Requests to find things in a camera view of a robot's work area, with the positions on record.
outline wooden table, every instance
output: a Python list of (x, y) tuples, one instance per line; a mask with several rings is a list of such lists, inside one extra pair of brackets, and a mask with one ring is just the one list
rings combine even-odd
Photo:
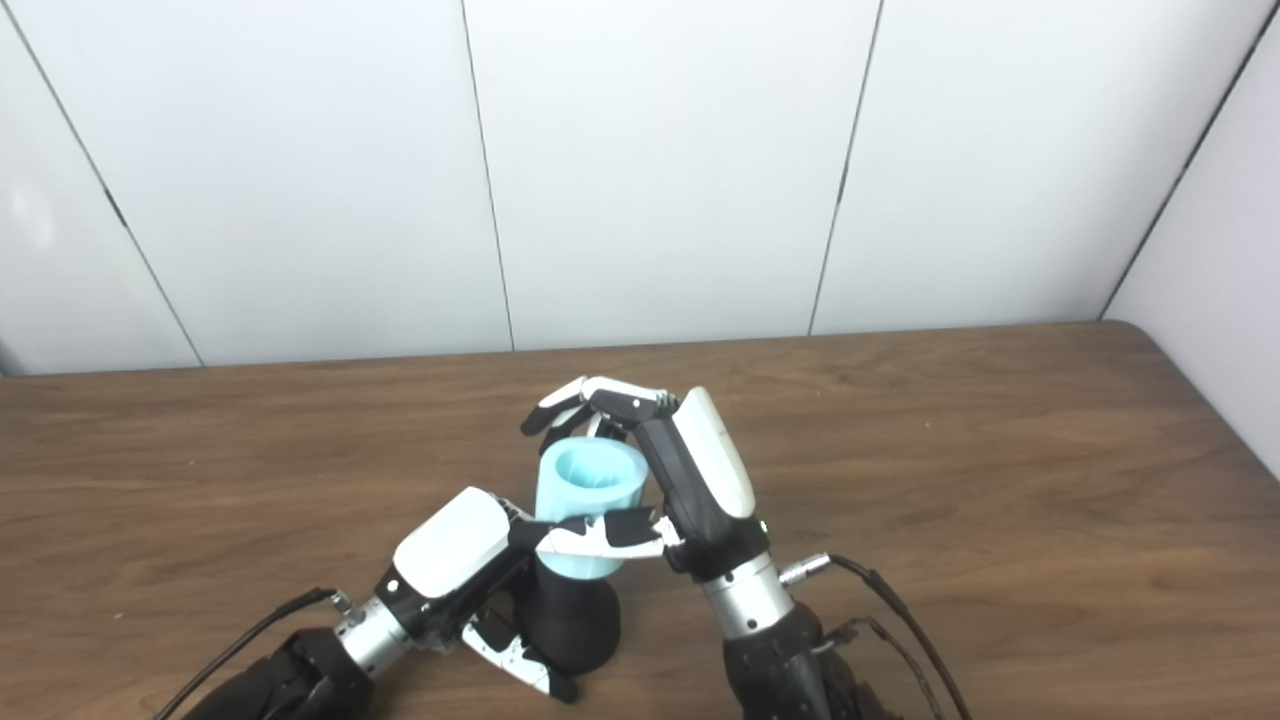
[[(0, 716), (150, 717), (284, 598), (367, 596), (463, 486), (531, 507), (516, 428), (581, 373), (705, 384), (774, 556), (878, 568), (978, 717), (1280, 715), (1280, 487), (1146, 336), (1101, 323), (3, 379)], [(614, 584), (622, 647), (577, 706), (462, 648), (403, 662), (375, 717), (737, 717), (687, 578)], [(796, 592), (828, 624), (891, 620), (836, 571)], [(855, 671), (927, 717), (865, 643)]]

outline black vase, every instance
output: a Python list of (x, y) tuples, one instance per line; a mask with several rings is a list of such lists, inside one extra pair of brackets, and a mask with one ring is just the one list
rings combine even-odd
[(618, 650), (622, 609), (618, 593), (604, 578), (566, 578), (535, 556), (515, 601), (516, 625), (566, 675), (590, 673)]

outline cable connector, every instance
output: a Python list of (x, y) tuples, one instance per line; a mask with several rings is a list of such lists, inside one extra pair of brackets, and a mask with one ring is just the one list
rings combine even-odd
[(818, 555), (810, 555), (799, 562), (792, 562), (778, 573), (778, 582), (782, 587), (790, 588), (791, 585), (799, 584), (806, 578), (812, 578), (818, 573), (822, 573), (831, 565), (831, 556), (826, 552), (819, 552)]
[(854, 638), (858, 637), (859, 621), (860, 619), (855, 618), (852, 620), (846, 620), (840, 625), (837, 625), (836, 629), (831, 630), (829, 633), (822, 637), (822, 642), (814, 646), (813, 653), (822, 655), (823, 652), (835, 650), (838, 646), (854, 642)]

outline silver cylindrical joint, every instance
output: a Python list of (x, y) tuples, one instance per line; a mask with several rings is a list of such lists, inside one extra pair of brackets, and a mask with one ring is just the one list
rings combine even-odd
[(351, 660), (374, 679), (413, 647), (396, 615), (376, 597), (348, 614), (333, 633)]
[(795, 607), (768, 552), (703, 583), (703, 592), (728, 639), (769, 628)]

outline black object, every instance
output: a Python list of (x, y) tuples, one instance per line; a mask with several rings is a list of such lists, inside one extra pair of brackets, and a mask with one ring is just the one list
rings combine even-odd
[(888, 605), (890, 609), (902, 619), (902, 623), (906, 623), (908, 629), (910, 629), (911, 634), (915, 635), (915, 642), (920, 643), (920, 647), (924, 648), (924, 655), (929, 657), (929, 662), (933, 665), (933, 669), (938, 673), (938, 676), (942, 678), (942, 684), (947, 687), (947, 694), (951, 696), (951, 702), (956, 706), (956, 712), (960, 714), (963, 720), (973, 720), (973, 715), (969, 714), (969, 706), (965, 703), (964, 696), (960, 693), (960, 685), (956, 684), (955, 679), (951, 676), (951, 671), (947, 670), (947, 664), (942, 661), (942, 656), (938, 655), (937, 648), (933, 647), (933, 642), (929, 639), (929, 635), (924, 633), (924, 628), (915, 621), (915, 616), (911, 615), (911, 611), (906, 607), (906, 602), (904, 602), (902, 598), (893, 592), (893, 588), (884, 582), (884, 578), (882, 578), (876, 570), (868, 570), (847, 557), (840, 555), (828, 555), (827, 557), (831, 559), (833, 565), (838, 565), (861, 578), (863, 582), (867, 583), (867, 587), (878, 594), (879, 598), (884, 601), (884, 605)]
[[(178, 691), (178, 693), (175, 696), (173, 696), (173, 700), (170, 700), (169, 702), (166, 702), (165, 706), (160, 708), (160, 712), (156, 712), (155, 720), (166, 720), (170, 715), (173, 715), (173, 711), (177, 710), (179, 705), (182, 705), (182, 701), (187, 700), (187, 697), (191, 696), (191, 693), (195, 692), (195, 689), (198, 688), (201, 683), (204, 683), (206, 679), (209, 679), (210, 675), (212, 675), (219, 667), (221, 667), (237, 652), (239, 652), (241, 650), (243, 650), (244, 646), (247, 646), (250, 642), (253, 641), (253, 638), (256, 638), (257, 635), (262, 634), (262, 630), (270, 628), (278, 620), (288, 618), (289, 615), (293, 615), (298, 610), (302, 610), (303, 607), (307, 607), (308, 605), (315, 605), (315, 603), (317, 603), (317, 602), (320, 602), (323, 600), (326, 600), (326, 598), (332, 597), (338, 591), (335, 591), (333, 588), (312, 588), (312, 589), (310, 589), (310, 591), (300, 594), (298, 597), (296, 597), (296, 598), (285, 602), (284, 605), (276, 607), (275, 610), (273, 610), (270, 614), (268, 614), (266, 618), (262, 618), (261, 620), (259, 620), (257, 624), (255, 624), (252, 628), (250, 628), (248, 630), (246, 630), (243, 635), (241, 635), (239, 638), (237, 638), (237, 641), (233, 642), (230, 646), (228, 646), (227, 650), (224, 650), (223, 652), (218, 653), (216, 657), (214, 657), (212, 660), (210, 660), (207, 665), (205, 665), (198, 673), (196, 673), (196, 676), (193, 676), (191, 680), (188, 680), (187, 684), (183, 685), (182, 689)], [(346, 652), (340, 652), (340, 655), (343, 657), (346, 657)], [(244, 670), (244, 673), (242, 673), (241, 675), (233, 678), (232, 680), (228, 680), (223, 687), (227, 687), (227, 685), (234, 685), (234, 687), (233, 687), (233, 689), (228, 691), (227, 694), (229, 694), (229, 696), (236, 696), (237, 693), (244, 693), (247, 696), (260, 694), (260, 691), (261, 691), (260, 683), (262, 680), (262, 673), (265, 671), (265, 667), (259, 669), (257, 671), (251, 673), (260, 664), (261, 664), (261, 661), (257, 662), (257, 664), (255, 664), (255, 665), (252, 665), (252, 666), (250, 666), (248, 670)], [(215, 694), (219, 694), (219, 691), (214, 691), (214, 693), (210, 693), (210, 697), (212, 697)], [(201, 702), (196, 707), (196, 710), (193, 710), (191, 714), (187, 715), (187, 717), (189, 717), (189, 719), (200, 717), (201, 715), (197, 715), (197, 711), (201, 707), (204, 707), (206, 705), (206, 702), (209, 702), (209, 698), (205, 698), (205, 702)], [(228, 712), (224, 714), (224, 716), (228, 716), (228, 717), (232, 716), (230, 715), (230, 710), (228, 710)]]
[[(476, 634), (480, 635), (480, 639), (483, 639), (485, 644), (498, 652), (511, 647), (511, 643), (516, 642), (516, 638), (520, 637), (515, 625), (508, 623), (504, 618), (489, 607), (485, 607), (476, 614), (476, 619), (471, 626), (476, 629)], [(534, 660), (547, 665), (547, 694), (566, 705), (577, 701), (577, 683), (567, 678), (556, 667), (552, 667), (548, 664), (547, 657), (539, 652), (538, 648), (530, 646), (525, 650), (524, 656), (526, 660)]]
[(745, 720), (902, 720), (840, 655), (814, 652), (822, 623), (804, 603), (774, 625), (724, 641), (724, 671)]
[(622, 634), (622, 607), (608, 580), (566, 578), (543, 564), (512, 593), (516, 625), (547, 664), (566, 675), (590, 673), (609, 661)]
[(353, 720), (372, 696), (374, 682), (333, 632), (311, 628), (215, 688), (184, 720)]
[(623, 507), (604, 514), (604, 539), (613, 547), (628, 547), (660, 537), (653, 529), (653, 507)]
[(724, 641), (724, 673), (746, 720), (829, 720), (813, 647), (822, 623), (796, 603), (773, 625)]

